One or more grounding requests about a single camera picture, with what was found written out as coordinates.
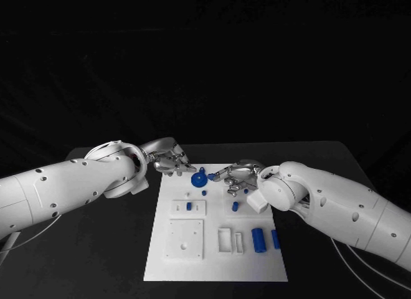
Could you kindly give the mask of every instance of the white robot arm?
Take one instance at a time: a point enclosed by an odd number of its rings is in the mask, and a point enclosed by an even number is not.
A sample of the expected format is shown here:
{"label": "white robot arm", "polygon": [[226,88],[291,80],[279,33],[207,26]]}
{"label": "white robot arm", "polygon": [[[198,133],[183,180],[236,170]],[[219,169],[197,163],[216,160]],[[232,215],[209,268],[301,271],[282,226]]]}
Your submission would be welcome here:
{"label": "white robot arm", "polygon": [[268,204],[292,211],[330,238],[411,271],[411,213],[366,186],[295,162],[265,168],[240,160],[211,176],[222,179],[233,197],[239,189],[253,190],[247,204],[258,213]]}
{"label": "white robot arm", "polygon": [[139,147],[110,141],[84,159],[71,159],[0,179],[0,239],[33,224],[90,203],[147,187],[147,163],[171,175],[196,172],[174,138]]}

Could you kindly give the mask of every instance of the small blue piece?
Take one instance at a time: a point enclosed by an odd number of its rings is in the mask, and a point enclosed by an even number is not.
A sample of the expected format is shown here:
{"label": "small blue piece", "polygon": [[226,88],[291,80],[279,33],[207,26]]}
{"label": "small blue piece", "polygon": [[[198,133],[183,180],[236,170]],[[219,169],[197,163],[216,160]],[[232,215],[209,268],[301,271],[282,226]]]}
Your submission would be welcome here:
{"label": "small blue piece", "polygon": [[209,173],[209,174],[207,174],[207,179],[211,181],[211,179],[214,178],[214,176],[216,176],[216,175],[214,175],[213,173]]}
{"label": "small blue piece", "polygon": [[276,231],[275,231],[275,229],[271,230],[271,236],[272,236],[273,248],[279,249],[279,240],[276,238]]}
{"label": "small blue piece", "polygon": [[252,229],[252,246],[256,254],[266,251],[262,229]]}
{"label": "small blue piece", "polygon": [[237,209],[239,209],[239,204],[235,201],[233,204],[232,204],[232,211],[236,212]]}
{"label": "small blue piece", "polygon": [[206,185],[207,176],[203,167],[198,169],[198,173],[191,175],[190,182],[197,188],[201,188]]}

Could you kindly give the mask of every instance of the white board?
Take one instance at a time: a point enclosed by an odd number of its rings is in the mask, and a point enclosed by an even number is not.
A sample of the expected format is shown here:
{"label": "white board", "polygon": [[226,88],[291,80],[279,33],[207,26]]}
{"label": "white board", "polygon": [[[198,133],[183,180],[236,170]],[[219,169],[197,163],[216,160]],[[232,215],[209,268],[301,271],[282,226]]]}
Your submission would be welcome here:
{"label": "white board", "polygon": [[[214,173],[229,164],[194,164],[196,169],[204,167],[206,174]],[[262,213],[260,216],[250,214],[243,207],[245,195],[239,192],[235,198],[229,198],[224,192],[224,184],[222,182],[207,181],[201,188],[196,188],[190,184],[191,174],[168,177],[162,176],[159,182],[158,204],[155,207],[155,217],[151,232],[151,241],[148,247],[148,256],[144,272],[144,281],[232,281],[232,282],[286,282],[286,272],[284,270],[284,260],[281,250],[273,249],[271,230],[273,229],[272,212]],[[206,213],[203,216],[194,215],[188,219],[185,214],[174,215],[172,201],[204,201]],[[232,217],[224,204],[227,201],[239,201],[239,211],[246,214],[245,217]],[[172,248],[175,254],[184,254],[184,250],[190,249],[193,239],[188,243],[184,237],[174,240],[168,245],[168,234],[171,232],[170,221],[177,220],[180,224],[180,236],[188,235],[193,229],[191,224],[201,220],[201,256],[193,258],[177,257],[174,259],[165,257],[167,248]],[[253,228],[262,228],[266,252],[256,254],[252,246]],[[230,230],[232,252],[229,254],[219,253],[219,228]],[[242,245],[242,254],[236,254],[240,247],[236,244],[236,238]]]}

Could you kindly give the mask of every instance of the white platform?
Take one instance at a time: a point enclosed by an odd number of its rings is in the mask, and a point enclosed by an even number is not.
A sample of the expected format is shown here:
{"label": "white platform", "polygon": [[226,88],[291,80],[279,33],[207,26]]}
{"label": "white platform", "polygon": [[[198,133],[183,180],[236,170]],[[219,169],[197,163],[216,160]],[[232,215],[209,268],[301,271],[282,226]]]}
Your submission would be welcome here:
{"label": "white platform", "polygon": [[[194,164],[194,167],[196,169],[204,167],[204,173],[207,174],[214,173],[227,165]],[[246,196],[242,192],[235,198],[230,197],[224,192],[226,185],[223,181],[219,183],[207,181],[203,188],[196,188],[190,184],[190,176],[185,173],[181,177],[162,176],[159,182],[144,281],[286,282],[281,250],[273,249],[272,246],[271,230],[273,229],[273,222],[271,209],[260,216],[255,215],[255,212],[250,213],[246,209]],[[207,191],[206,196],[201,196],[201,190]],[[203,213],[193,213],[190,217],[184,213],[183,215],[174,215],[174,200],[204,201],[204,215]],[[227,209],[233,201],[239,202],[239,214]],[[170,221],[177,219],[183,220],[172,223],[177,223],[181,227],[177,226],[174,230]],[[188,223],[184,219],[198,221]],[[260,254],[255,253],[252,246],[250,230],[256,227],[262,228],[266,245],[266,252]],[[219,253],[219,228],[230,229],[230,254]],[[200,242],[194,239],[198,237],[198,233],[203,234],[200,256]],[[236,254],[235,233],[240,233],[242,254]],[[177,258],[165,257],[168,252]]]}

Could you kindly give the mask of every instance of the black table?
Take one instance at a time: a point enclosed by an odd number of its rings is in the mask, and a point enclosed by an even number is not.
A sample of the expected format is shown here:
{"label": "black table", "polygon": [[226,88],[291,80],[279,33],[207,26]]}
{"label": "black table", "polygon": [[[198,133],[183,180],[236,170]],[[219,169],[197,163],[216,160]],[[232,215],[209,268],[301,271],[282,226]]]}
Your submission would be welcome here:
{"label": "black table", "polygon": [[[265,165],[297,161],[373,188],[347,148],[334,141],[183,145],[183,149],[191,163],[233,163],[246,158]],[[87,150],[74,149],[66,159],[82,158]],[[144,282],[159,177],[148,165],[147,190],[116,199],[100,197],[66,213],[41,236],[9,252],[0,268],[0,298],[374,298],[348,272],[328,237],[292,212],[275,209],[288,283]],[[24,229],[17,242],[47,224]],[[338,248],[374,290],[386,298],[411,298]],[[363,257],[386,267],[380,258]]]}

